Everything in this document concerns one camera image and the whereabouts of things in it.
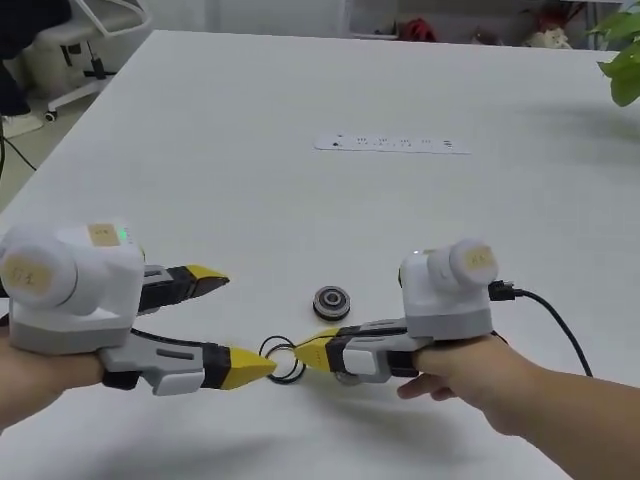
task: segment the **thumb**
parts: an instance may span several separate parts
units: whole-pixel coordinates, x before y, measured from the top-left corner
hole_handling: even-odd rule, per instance
[[[102,381],[104,370],[97,355],[50,357],[50,361],[57,389],[88,387]]]

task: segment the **chair wheel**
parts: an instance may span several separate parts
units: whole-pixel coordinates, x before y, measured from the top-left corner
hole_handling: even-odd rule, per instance
[[[55,122],[58,119],[58,112],[49,110],[48,112],[45,112],[44,119],[47,122]]]

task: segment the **forearm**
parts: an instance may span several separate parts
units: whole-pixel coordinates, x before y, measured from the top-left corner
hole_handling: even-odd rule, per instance
[[[540,370],[523,400],[520,436],[575,480],[628,480],[640,472],[640,389]]]

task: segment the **cable plug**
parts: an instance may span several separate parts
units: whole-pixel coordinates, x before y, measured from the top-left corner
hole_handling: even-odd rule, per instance
[[[496,280],[489,284],[489,300],[492,302],[515,300],[516,296],[516,290],[513,288],[513,282]]]

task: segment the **label sticker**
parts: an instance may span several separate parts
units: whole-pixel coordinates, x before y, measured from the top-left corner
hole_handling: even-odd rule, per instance
[[[10,256],[2,267],[2,281],[7,286],[38,296],[49,291],[52,278],[49,267],[21,255]]]
[[[473,248],[465,253],[464,263],[469,270],[480,270],[494,266],[496,261],[491,248],[484,246]]]
[[[87,228],[94,247],[117,247],[120,245],[120,240],[113,224],[94,223]]]
[[[469,155],[471,152],[453,140],[433,138],[387,137],[385,135],[324,135],[314,144],[317,150],[369,152],[433,153]]]

